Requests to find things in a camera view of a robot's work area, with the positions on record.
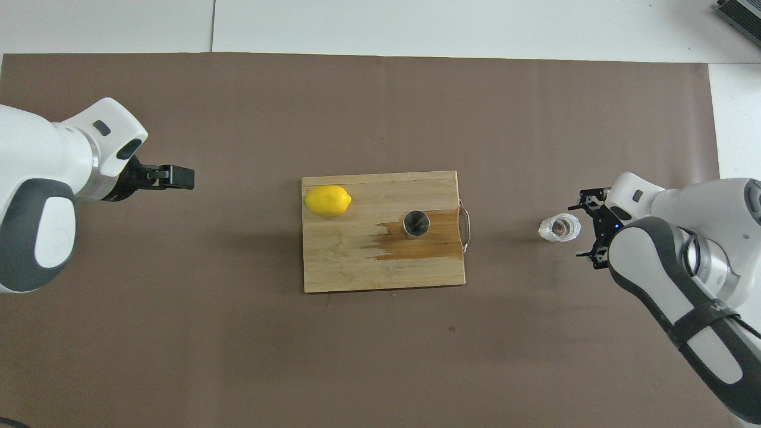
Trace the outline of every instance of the black band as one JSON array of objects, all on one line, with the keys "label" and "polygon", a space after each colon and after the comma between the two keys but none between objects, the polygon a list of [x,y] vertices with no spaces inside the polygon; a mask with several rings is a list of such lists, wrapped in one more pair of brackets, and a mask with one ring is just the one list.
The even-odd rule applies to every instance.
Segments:
[{"label": "black band", "polygon": [[26,180],[16,190],[0,224],[0,284],[14,292],[28,292],[44,286],[63,270],[68,259],[56,267],[37,263],[34,248],[45,203],[62,197],[74,201],[68,184],[43,178]]},{"label": "black band", "polygon": [[3,426],[3,425],[10,426],[12,428],[29,428],[28,425],[24,425],[23,423],[17,420],[0,417],[0,426]]},{"label": "black band", "polygon": [[[626,232],[627,228],[639,228],[644,231],[647,237],[639,235],[638,238],[645,244],[652,244],[661,260],[660,266],[643,267],[643,269],[661,268],[673,282],[673,285],[687,298],[690,303],[689,308],[706,306],[707,309],[696,309],[694,311],[705,311],[708,315],[704,314],[703,317],[705,318],[701,321],[693,320],[694,325],[698,327],[692,329],[685,327],[690,324],[689,320],[693,317],[702,318],[700,315],[691,315],[694,311],[676,323],[672,323],[645,289],[633,282],[648,280],[647,276],[625,278],[616,272],[614,260],[610,264],[610,273],[613,275],[613,279],[645,304],[659,325],[669,333],[671,340],[679,347],[679,352],[682,353],[689,365],[732,413],[747,422],[760,424],[761,354],[759,354],[758,347],[746,336],[746,330],[743,329],[744,323],[737,321],[739,315],[724,315],[734,311],[726,309],[725,305],[717,304],[717,301],[711,300],[714,296],[708,295],[700,281],[691,276],[685,269],[680,253],[685,242],[683,231],[658,217],[644,217],[622,228],[622,231],[613,238],[612,247],[619,244],[616,240],[624,236],[623,233]],[[710,315],[712,312],[718,316],[713,321]],[[718,377],[692,347],[685,344],[697,332],[709,325],[742,370],[742,377],[734,383],[728,384]]]},{"label": "black band", "polygon": [[739,316],[737,311],[728,307],[723,300],[711,299],[679,318],[666,334],[674,346],[681,349],[688,340],[714,321],[733,315]]}]

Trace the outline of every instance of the brown paper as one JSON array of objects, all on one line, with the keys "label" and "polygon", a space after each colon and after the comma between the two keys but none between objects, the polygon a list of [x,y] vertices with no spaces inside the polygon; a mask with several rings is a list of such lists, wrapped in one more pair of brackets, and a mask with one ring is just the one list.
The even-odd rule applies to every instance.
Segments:
[{"label": "brown paper", "polygon": [[[53,426],[730,426],[637,299],[537,234],[631,171],[718,177],[706,65],[6,55],[0,102],[113,97],[191,191],[82,206],[69,266],[0,295],[0,416]],[[301,177],[456,170],[468,283],[306,295]]]}]

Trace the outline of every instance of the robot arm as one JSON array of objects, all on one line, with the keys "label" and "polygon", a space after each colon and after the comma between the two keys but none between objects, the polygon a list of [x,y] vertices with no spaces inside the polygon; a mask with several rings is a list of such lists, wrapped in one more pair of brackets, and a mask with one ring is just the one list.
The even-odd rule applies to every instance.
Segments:
[{"label": "robot arm", "polygon": [[755,180],[665,190],[633,174],[581,191],[597,240],[589,257],[636,296],[704,383],[741,419],[761,423],[761,339],[733,309],[758,270]]},{"label": "robot arm", "polygon": [[0,105],[0,292],[28,292],[71,257],[75,202],[137,189],[192,189],[193,170],[143,165],[135,117],[111,98],[61,123]]}]

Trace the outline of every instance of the lemon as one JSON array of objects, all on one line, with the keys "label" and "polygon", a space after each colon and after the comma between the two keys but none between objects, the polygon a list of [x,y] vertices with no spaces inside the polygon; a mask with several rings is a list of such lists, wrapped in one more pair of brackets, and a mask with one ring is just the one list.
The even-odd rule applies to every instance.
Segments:
[{"label": "lemon", "polygon": [[304,205],[318,216],[340,216],[352,203],[352,197],[341,186],[319,186],[310,190]]}]

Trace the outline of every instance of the wood grain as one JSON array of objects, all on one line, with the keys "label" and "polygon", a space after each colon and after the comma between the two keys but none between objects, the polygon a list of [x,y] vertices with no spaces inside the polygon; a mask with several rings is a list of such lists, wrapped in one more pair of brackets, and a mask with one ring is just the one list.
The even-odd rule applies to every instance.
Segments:
[{"label": "wood grain", "polygon": [[[321,217],[302,205],[304,291],[451,286],[465,283],[456,171],[305,177],[312,188],[342,186],[349,209]],[[426,212],[431,227],[408,239],[404,216]]]}]

